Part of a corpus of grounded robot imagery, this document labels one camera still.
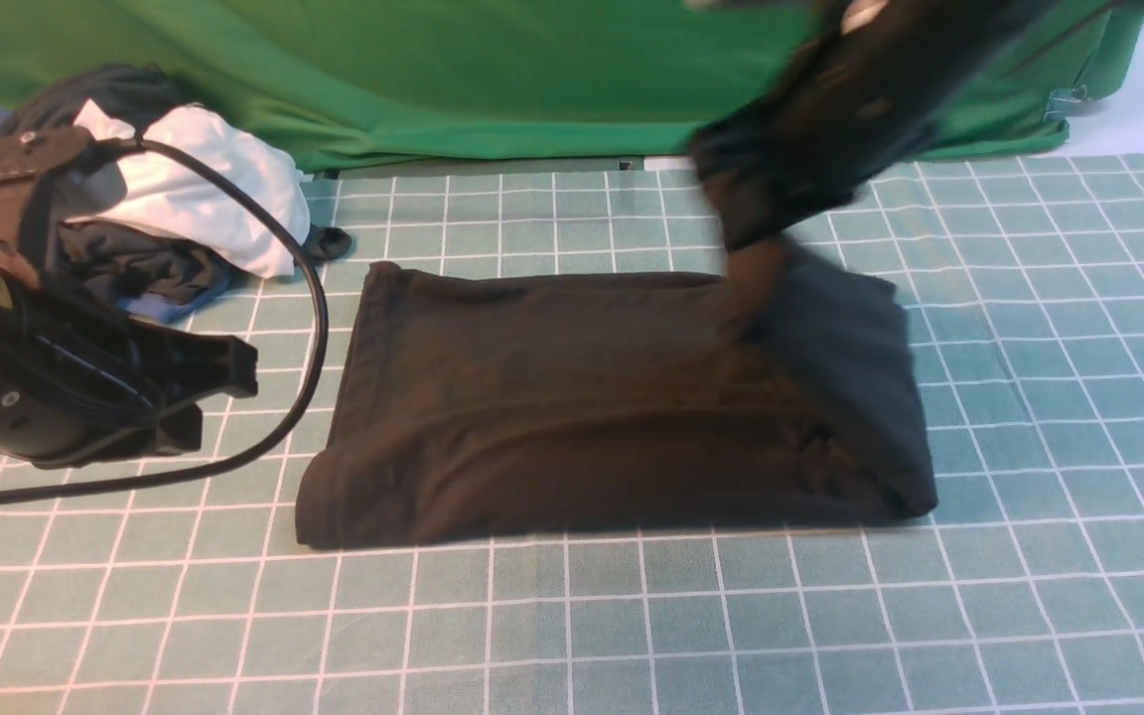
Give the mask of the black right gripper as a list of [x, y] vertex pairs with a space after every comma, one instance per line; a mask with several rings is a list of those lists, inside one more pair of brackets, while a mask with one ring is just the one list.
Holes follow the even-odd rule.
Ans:
[[825, 6], [766, 100], [696, 128], [696, 178], [728, 254], [849, 207], [857, 186], [921, 144], [958, 92], [1050, 10], [1048, 1], [885, 1], [848, 27]]

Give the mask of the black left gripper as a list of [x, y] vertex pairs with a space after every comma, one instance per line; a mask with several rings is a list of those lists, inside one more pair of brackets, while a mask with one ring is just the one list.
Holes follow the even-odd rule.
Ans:
[[259, 349], [178, 335], [0, 267], [0, 454], [41, 470], [182, 456], [214, 394], [259, 395]]

